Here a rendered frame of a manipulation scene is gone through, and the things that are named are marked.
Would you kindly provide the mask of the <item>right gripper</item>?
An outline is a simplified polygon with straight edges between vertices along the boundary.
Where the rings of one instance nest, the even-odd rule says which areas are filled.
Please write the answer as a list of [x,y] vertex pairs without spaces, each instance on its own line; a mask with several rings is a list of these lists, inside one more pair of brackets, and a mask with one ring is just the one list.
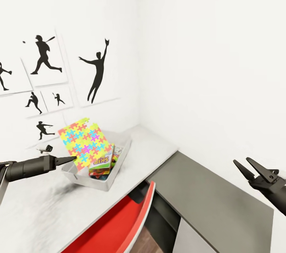
[[257,178],[237,160],[233,160],[233,162],[248,180],[249,185],[253,189],[259,190],[282,214],[286,215],[286,181],[250,157],[247,157],[246,160],[260,174]]

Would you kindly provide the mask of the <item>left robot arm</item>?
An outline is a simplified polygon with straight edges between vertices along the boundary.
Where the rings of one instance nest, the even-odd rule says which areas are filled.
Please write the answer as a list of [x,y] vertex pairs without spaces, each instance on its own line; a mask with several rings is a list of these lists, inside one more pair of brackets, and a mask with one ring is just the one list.
[[36,149],[39,150],[38,158],[0,162],[0,205],[9,182],[48,173],[56,170],[56,166],[77,159],[77,156],[57,158],[50,155],[53,147],[44,142],[39,142]]

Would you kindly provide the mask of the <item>jigsaw puzzle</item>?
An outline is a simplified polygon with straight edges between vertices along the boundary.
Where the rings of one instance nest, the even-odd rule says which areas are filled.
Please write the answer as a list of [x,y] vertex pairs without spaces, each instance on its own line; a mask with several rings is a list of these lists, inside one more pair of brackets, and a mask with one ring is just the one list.
[[58,131],[70,157],[77,156],[73,161],[78,170],[86,166],[89,169],[91,163],[111,151],[112,143],[108,143],[99,126],[93,123],[90,128],[86,128],[86,121],[88,123],[89,118],[85,117]]
[[[115,163],[113,163],[114,160],[115,161],[118,160],[118,158],[115,155],[112,156],[111,168],[115,165]],[[99,178],[99,177],[101,177],[101,175],[95,175],[95,177]]]

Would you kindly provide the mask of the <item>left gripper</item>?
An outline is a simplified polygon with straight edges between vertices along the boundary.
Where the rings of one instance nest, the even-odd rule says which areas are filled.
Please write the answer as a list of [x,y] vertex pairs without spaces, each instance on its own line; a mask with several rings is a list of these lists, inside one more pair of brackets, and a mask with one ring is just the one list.
[[29,159],[23,164],[23,174],[25,178],[45,174],[49,171],[56,170],[56,166],[66,164],[75,159],[77,159],[77,156],[57,158],[52,155]]

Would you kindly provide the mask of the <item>board game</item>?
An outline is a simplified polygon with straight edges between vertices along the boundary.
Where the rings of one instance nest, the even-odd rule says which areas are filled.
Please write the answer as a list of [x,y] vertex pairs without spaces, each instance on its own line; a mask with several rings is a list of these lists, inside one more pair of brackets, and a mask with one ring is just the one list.
[[118,147],[118,146],[115,146],[114,147],[114,150],[113,150],[113,154],[117,157],[117,158],[119,158],[119,156],[120,156],[120,154],[121,154],[121,152],[123,151],[123,147]]
[[105,153],[103,156],[99,157],[99,159],[96,159],[93,163],[91,163],[89,167],[89,175],[95,176],[95,175],[103,175],[103,174],[109,174],[111,172],[111,162],[112,162],[112,156],[113,156],[113,150],[114,150],[114,143],[110,144],[111,151]]
[[106,181],[108,179],[109,175],[110,175],[110,173],[109,174],[103,174],[103,175],[101,175],[101,177],[99,177],[99,179]]

